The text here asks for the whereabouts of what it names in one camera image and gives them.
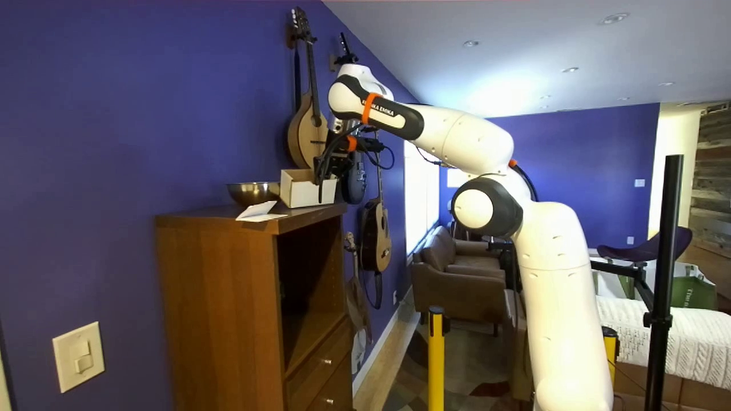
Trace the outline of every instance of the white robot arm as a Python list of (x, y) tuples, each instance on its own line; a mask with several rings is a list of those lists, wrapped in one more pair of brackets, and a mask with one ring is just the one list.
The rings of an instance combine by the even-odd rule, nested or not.
[(572, 208), (531, 199), (509, 169), (509, 132), (455, 109), (392, 100), (369, 66), (346, 64), (329, 88), (341, 120), (389, 130), (443, 165), (477, 179), (452, 201), (455, 220), (482, 236), (512, 238), (525, 300), (534, 406), (610, 411), (612, 378), (595, 306), (585, 232)]

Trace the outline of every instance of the blue wall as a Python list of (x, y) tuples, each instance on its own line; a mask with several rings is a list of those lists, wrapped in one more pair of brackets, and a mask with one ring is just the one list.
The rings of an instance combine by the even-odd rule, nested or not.
[[(576, 211), (589, 246), (642, 239), (650, 220), (659, 104), (494, 118), (542, 201)], [(442, 188), (443, 212), (455, 189)]]
[[(293, 167), (295, 5), (321, 39), (324, 102), (343, 26), (317, 0), (3, 2), (0, 325), (20, 409), (171, 409), (151, 216), (231, 203), (226, 182), (279, 180)], [(353, 50), (417, 102), (357, 39)], [(400, 159), (403, 144), (385, 141)], [(403, 163), (385, 175), (385, 197), (392, 295), (408, 288)], [(359, 229), (359, 205), (346, 229)], [(371, 313), (376, 335), (392, 313)], [(51, 337), (91, 319), (107, 372), (60, 394)]]

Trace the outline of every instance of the wall-mounted guitar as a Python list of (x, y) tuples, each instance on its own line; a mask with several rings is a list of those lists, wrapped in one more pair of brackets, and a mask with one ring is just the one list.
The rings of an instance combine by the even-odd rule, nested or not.
[[(291, 118), (288, 151), (297, 167), (315, 169), (315, 158), (324, 151), (324, 141), (328, 141), (328, 118), (323, 117), (321, 100), (317, 100), (317, 74), (315, 74), (315, 50), (313, 50), (315, 36), (311, 35), (306, 14), (299, 7), (291, 11), (291, 36), (295, 40), (295, 47), (299, 40), (306, 44), (311, 88), (309, 94), (301, 95), (299, 109)], [(297, 84), (299, 84), (299, 64), (295, 64), (295, 87)]]
[(343, 246), (346, 252), (353, 253), (353, 275), (346, 279), (346, 297), (347, 297), (346, 302), (347, 302), (351, 325), (355, 329), (353, 372), (357, 375), (367, 362), (367, 348), (369, 348), (369, 340), (373, 337), (373, 329), (369, 318), (369, 303), (367, 303), (369, 295), (362, 277), (359, 246), (353, 232), (343, 236)]
[(389, 270), (392, 263), (392, 236), (389, 236), (389, 211), (381, 195), (381, 167), (377, 165), (377, 199), (367, 203), (367, 243), (363, 243), (363, 268), (377, 275)]

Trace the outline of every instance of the bed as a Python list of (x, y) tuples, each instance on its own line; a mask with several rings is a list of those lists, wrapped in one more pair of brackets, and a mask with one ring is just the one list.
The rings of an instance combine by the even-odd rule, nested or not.
[[(645, 302), (627, 300), (614, 275), (597, 275), (597, 310), (620, 334), (618, 409), (642, 409), (651, 329)], [(731, 314), (673, 309), (666, 360), (667, 409), (731, 409)]]

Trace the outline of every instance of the mandolin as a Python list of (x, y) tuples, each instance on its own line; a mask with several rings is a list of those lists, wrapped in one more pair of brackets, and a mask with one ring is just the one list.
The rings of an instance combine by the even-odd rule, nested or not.
[(367, 208), (367, 268), (387, 272), (392, 263), (392, 238), (389, 238), (389, 211), (381, 199), (376, 199)]
[[(306, 62), (309, 62), (309, 94), (301, 94), (299, 109), (288, 123), (288, 151), (297, 167), (315, 169), (315, 158), (324, 151), (328, 141), (328, 118), (321, 111), (317, 100), (317, 74), (315, 74), (315, 36), (311, 35), (309, 19), (305, 10), (295, 7), (291, 11), (291, 36), (295, 40), (295, 59), (297, 44), (306, 44)], [(295, 64), (295, 84), (299, 84), (299, 64)]]

